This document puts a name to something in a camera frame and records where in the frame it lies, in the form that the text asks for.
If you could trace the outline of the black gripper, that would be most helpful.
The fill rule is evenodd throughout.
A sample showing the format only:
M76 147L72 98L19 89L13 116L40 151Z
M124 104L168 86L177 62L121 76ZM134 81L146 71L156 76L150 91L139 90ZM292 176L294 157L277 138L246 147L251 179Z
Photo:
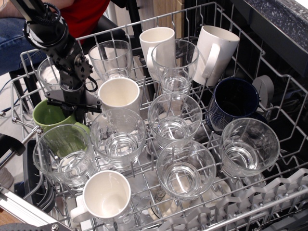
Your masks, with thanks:
M73 116L76 110L77 122L85 120L86 112L100 113L102 111L102 102L85 89L84 83L77 89L60 84L59 90L48 91L45 96L48 104L62 108L65 118Z

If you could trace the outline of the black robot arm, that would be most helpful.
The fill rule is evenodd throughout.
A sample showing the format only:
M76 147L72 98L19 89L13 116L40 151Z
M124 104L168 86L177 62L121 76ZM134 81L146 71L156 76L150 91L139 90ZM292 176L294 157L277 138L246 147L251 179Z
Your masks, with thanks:
M59 106L65 116L74 114L78 122L89 111L100 113L102 103L92 95L96 90L86 86L86 80L94 80L92 65L69 34L59 9L40 0L14 0L13 5L26 19L25 38L46 53L59 71L60 89L45 93L47 103Z

